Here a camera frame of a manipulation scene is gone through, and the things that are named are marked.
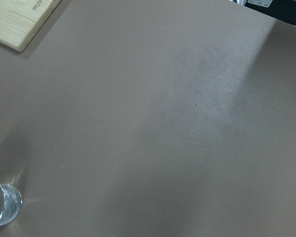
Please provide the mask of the clear glass sauce bottle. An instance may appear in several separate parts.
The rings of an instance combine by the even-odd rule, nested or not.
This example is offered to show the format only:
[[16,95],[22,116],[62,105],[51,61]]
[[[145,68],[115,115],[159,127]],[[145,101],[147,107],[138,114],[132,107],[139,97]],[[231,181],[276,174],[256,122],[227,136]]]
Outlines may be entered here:
[[22,208],[22,196],[10,184],[0,184],[0,226],[11,223]]

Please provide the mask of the bamboo cutting board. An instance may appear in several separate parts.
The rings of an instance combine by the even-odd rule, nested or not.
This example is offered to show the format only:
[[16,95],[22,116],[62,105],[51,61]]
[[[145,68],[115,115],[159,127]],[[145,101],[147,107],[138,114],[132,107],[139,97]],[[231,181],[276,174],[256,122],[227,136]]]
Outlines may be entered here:
[[22,52],[60,0],[0,0],[0,43]]

